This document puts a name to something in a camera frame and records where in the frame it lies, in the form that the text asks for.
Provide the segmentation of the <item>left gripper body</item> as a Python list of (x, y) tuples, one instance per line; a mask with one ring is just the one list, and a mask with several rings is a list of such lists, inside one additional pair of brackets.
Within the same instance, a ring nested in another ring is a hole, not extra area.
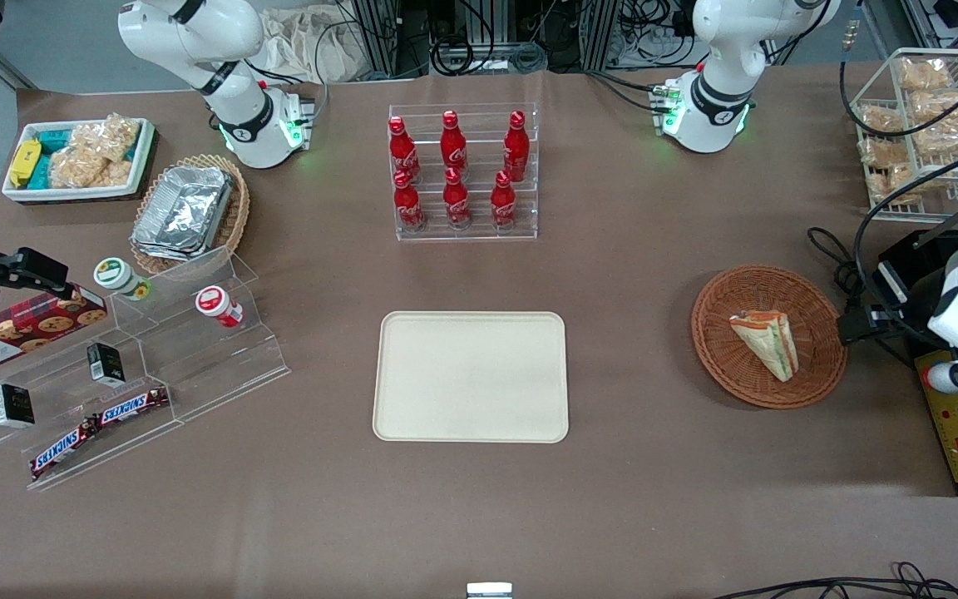
[(881, 326), (882, 339), (901, 339), (912, 358), (934, 352), (934, 335), (928, 321), (934, 314), (934, 261), (883, 260), (874, 270), (874, 284), (886, 302), (900, 314), (925, 340), (907, 333), (886, 317), (881, 308), (874, 308), (876, 324)]

